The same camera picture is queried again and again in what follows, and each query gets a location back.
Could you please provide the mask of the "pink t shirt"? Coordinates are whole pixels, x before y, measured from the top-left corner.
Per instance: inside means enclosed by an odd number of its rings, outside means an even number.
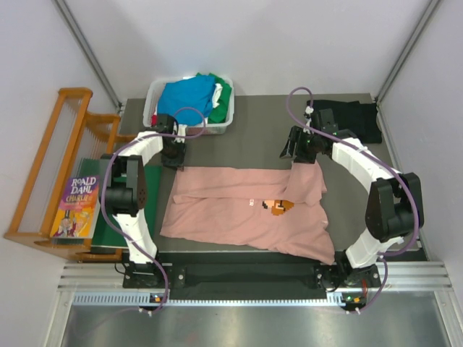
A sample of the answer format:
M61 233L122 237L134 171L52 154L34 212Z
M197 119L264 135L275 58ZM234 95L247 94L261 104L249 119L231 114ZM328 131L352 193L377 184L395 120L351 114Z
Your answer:
M187 167L176 174L160 234L334 263L318 163L289 169Z

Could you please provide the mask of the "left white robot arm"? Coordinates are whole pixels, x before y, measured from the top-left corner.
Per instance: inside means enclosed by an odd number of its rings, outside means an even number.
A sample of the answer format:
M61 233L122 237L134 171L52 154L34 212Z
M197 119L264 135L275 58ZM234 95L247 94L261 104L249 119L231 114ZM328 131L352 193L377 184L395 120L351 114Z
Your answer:
M164 270L156 259L158 249L145 217L148 201L145 166L159 154L163 166L174 170L184 168L185 138L185 127L174 116L161 114L152 127L100 159L101 213L128 246L124 275L129 280L140 278L151 287L162 282Z

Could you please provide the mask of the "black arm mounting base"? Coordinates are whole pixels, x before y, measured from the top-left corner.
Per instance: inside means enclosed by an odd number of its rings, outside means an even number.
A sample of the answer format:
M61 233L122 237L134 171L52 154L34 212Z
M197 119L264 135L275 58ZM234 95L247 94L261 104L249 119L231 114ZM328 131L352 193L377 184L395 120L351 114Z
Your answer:
M270 252L162 253L163 278L129 280L125 288L164 288L173 299L301 299L338 288L380 285L374 265L358 283L339 280L336 263Z

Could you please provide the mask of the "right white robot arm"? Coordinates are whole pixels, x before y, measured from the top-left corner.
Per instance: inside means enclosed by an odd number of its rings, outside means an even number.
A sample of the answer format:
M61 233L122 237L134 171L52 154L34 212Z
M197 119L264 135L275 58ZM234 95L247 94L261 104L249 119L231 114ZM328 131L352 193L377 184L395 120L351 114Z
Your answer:
M306 122L290 129L281 158L314 163L319 154L345 168L368 194L365 230L336 259L337 275L354 286L372 270L376 260L424 224L419 177L401 173L379 160L348 129L340 129L331 109L307 106Z

